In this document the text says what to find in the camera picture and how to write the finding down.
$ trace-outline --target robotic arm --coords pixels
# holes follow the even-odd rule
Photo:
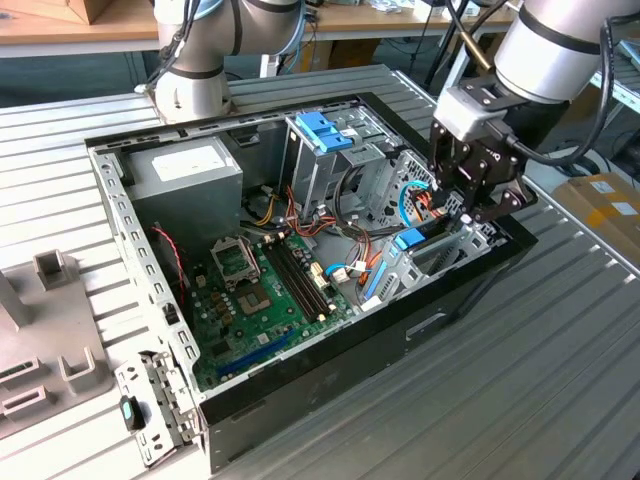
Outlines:
[[[303,0],[156,0],[161,65],[149,83],[165,119],[228,113],[224,57],[294,50],[304,14]]]
[[[526,0],[490,74],[449,88],[438,101],[429,168],[440,189],[460,189],[463,211],[477,222],[534,203],[535,194],[522,180],[527,161],[567,165],[593,145],[613,89],[611,27],[635,20],[640,20],[638,0]],[[477,50],[477,45],[472,47],[472,52]],[[599,63],[602,99],[585,144],[556,160],[532,150],[586,87]],[[503,184],[498,204],[483,202]]]

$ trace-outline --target green circuit board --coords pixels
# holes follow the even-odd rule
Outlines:
[[[315,259],[303,240],[292,235],[284,240],[284,245],[296,255],[301,271],[312,278],[308,266]],[[202,391],[227,381],[354,315],[351,305],[342,294],[329,287],[317,291],[335,309],[322,321],[307,318],[308,315],[305,316],[287,289],[286,282],[267,260],[264,248],[259,243],[251,245],[261,271],[256,283],[247,282],[239,284],[233,291],[226,290],[212,257],[200,264],[198,272],[206,278],[206,285],[197,286],[194,279],[190,279],[193,285],[193,334],[201,353],[194,372]],[[237,258],[230,260],[233,260],[232,264],[242,263]],[[246,313],[246,309],[256,308],[259,311]],[[234,362],[239,360],[239,368],[230,371],[230,365],[237,365]]]

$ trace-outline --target slotted metal worktable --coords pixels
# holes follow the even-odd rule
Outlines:
[[[373,91],[422,134],[430,100],[383,66],[232,84],[242,109]],[[112,368],[153,349],[82,139],[158,125],[136,95],[0,110],[0,268],[78,258]],[[541,200],[539,238],[477,308],[247,453],[222,479],[630,479],[640,469],[640,283]],[[145,473],[117,389],[0,441],[3,478],[200,479],[195,448]]]

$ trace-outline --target wooden table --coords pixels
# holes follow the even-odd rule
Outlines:
[[[149,0],[115,0],[94,25],[79,25],[23,13],[0,19],[0,58],[124,52],[158,49],[156,21]],[[501,11],[482,32],[505,31],[514,13]],[[441,35],[449,21],[431,19],[427,35]],[[317,40],[419,36],[424,23],[412,10],[383,14],[368,5],[328,5],[319,10]],[[311,37],[307,27],[304,40]]]

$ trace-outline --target ram slot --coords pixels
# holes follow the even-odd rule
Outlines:
[[[274,250],[278,255],[280,255],[280,258],[285,263],[290,275],[298,279],[300,286],[305,290],[306,294],[309,296],[309,300],[314,305],[316,313],[329,315],[329,305],[322,295],[320,295],[315,285],[311,282],[311,279],[301,270],[301,267],[293,256],[291,250],[282,243],[274,246]]]
[[[287,288],[293,299],[298,306],[302,309],[304,316],[308,319],[314,319],[316,317],[315,310],[312,304],[305,298],[303,290],[296,284],[296,282],[289,275],[288,270],[285,268],[284,263],[280,257],[276,254],[272,247],[264,250],[264,254],[269,260],[269,263],[278,274],[282,283]]]

